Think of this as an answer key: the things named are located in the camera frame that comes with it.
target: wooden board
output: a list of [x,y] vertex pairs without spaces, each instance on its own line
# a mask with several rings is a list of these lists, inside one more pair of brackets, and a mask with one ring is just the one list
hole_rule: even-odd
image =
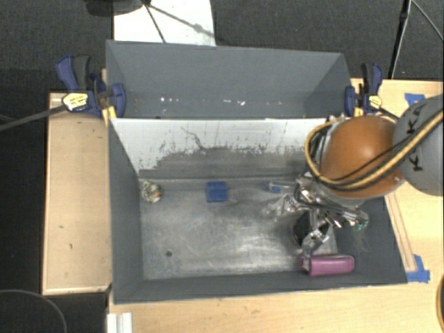
[[[60,105],[52,94],[50,106]],[[105,208],[105,124],[63,112],[48,124],[42,293],[105,291],[111,283]]]

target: gray cardboard panel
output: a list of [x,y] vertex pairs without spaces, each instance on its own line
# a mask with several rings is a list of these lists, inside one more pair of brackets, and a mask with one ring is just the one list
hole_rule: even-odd
[[107,41],[106,58],[125,117],[324,117],[350,84],[340,53]]
[[142,281],[142,250],[137,174],[117,137],[109,130],[112,285],[114,299],[124,300]]

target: blue block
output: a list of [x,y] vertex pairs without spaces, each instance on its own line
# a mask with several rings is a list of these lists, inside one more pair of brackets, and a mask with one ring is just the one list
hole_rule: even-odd
[[227,185],[224,181],[209,181],[205,188],[208,203],[223,202],[228,198]]

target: scratch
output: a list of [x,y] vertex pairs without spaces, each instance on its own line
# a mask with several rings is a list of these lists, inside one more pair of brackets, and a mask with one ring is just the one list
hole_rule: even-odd
[[183,127],[182,127],[182,130],[185,133],[187,133],[188,135],[193,137],[195,143],[197,144],[197,147],[199,147],[200,150],[202,150],[202,151],[207,151],[208,150],[208,147],[203,146],[202,142],[200,141],[200,138],[197,136],[196,133],[189,132],[188,130],[185,130]]

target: clamp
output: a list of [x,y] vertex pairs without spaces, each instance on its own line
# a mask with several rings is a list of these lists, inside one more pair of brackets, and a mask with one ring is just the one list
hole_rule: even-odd
[[382,100],[377,95],[383,80],[382,69],[375,63],[363,63],[361,68],[364,83],[359,84],[359,93],[356,94],[353,86],[345,89],[344,109],[349,117],[374,114],[382,110]]
[[57,76],[68,90],[62,102],[70,112],[84,112],[100,118],[106,100],[115,107],[117,117],[122,117],[126,106],[123,85],[113,84],[107,90],[99,75],[89,73],[90,59],[88,55],[66,55],[56,63]]

